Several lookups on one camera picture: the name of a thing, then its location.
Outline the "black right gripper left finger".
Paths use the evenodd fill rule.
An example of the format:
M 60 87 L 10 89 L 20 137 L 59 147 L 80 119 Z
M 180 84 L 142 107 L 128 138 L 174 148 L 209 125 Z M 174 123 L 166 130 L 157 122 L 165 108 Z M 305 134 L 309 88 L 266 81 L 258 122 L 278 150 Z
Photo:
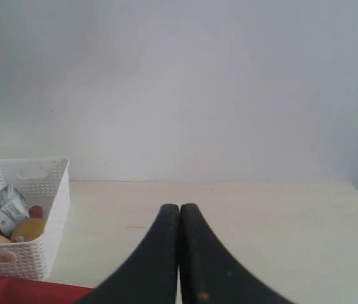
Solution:
M 164 204 L 128 259 L 77 303 L 175 303 L 179 207 Z

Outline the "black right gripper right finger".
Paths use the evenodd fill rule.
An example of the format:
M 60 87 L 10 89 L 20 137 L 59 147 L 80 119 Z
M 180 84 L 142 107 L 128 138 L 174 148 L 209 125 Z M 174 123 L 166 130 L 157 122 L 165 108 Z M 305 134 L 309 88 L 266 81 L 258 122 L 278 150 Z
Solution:
M 183 303 L 289 303 L 244 268 L 196 204 L 181 206 L 178 263 Z

